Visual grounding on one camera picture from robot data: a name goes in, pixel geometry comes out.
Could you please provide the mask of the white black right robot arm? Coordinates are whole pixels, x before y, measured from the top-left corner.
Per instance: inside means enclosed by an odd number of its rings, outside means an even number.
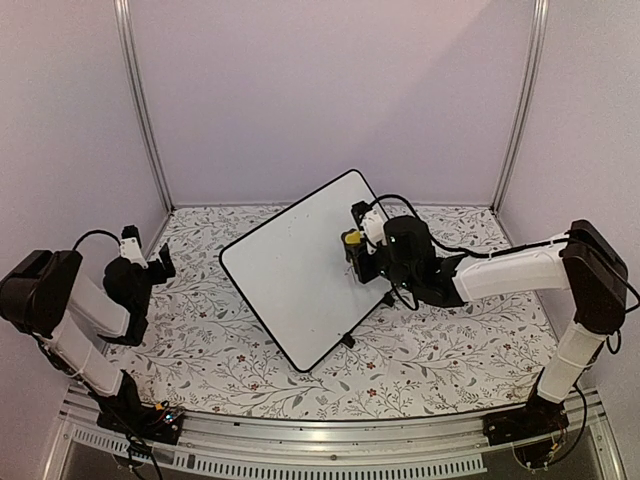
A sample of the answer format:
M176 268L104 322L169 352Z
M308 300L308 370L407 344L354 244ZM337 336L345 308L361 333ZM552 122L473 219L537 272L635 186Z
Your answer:
M554 422L554 405L619 333L634 309L628 298L638 294L625 262L586 220L537 243L487 253L451 247L442 257L425 221L367 213L358 227L342 233L341 243L359 283L383 279L393 292L408 292L415 306L459 308L500 295L550 291L571 296L573 318L532 389L533 401L517 415L517 427L527 436Z

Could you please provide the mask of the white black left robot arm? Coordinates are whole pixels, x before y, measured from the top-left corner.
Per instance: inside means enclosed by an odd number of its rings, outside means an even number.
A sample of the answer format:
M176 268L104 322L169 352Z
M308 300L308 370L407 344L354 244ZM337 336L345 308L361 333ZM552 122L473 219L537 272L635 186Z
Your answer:
M152 288L176 275L168 245L146 261L136 239L120 242L120 255L98 287L81 272L75 250L34 250L1 281L1 317L35 338L101 397L124 389L125 374L96 348L75 319L85 319L107 343L138 346L148 327Z

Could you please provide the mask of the white whiteboard black frame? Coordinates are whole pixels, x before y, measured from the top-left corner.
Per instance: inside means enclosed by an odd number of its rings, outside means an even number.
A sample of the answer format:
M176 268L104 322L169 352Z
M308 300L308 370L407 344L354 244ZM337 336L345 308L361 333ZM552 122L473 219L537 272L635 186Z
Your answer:
M341 240L352 205L373 190L352 169L224 247L219 262L278 349L298 372L315 368L389 292L357 279Z

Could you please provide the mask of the yellow black whiteboard eraser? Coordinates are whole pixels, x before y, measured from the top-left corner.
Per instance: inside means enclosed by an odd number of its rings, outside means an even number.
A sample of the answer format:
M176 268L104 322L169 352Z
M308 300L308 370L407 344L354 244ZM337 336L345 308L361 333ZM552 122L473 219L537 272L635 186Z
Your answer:
M351 229L341 234L341 241L347 262L352 262L359 255L362 247L361 232L357 229Z

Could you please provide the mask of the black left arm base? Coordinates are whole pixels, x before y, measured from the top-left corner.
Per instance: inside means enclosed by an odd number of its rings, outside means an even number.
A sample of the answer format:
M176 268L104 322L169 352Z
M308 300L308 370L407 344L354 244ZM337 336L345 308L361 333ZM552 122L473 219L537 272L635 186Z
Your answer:
M122 382L115 395L93 395L93 398L100 407L98 426L142 440L168 445L178 443L186 410L168 401L144 404L128 373L122 371Z

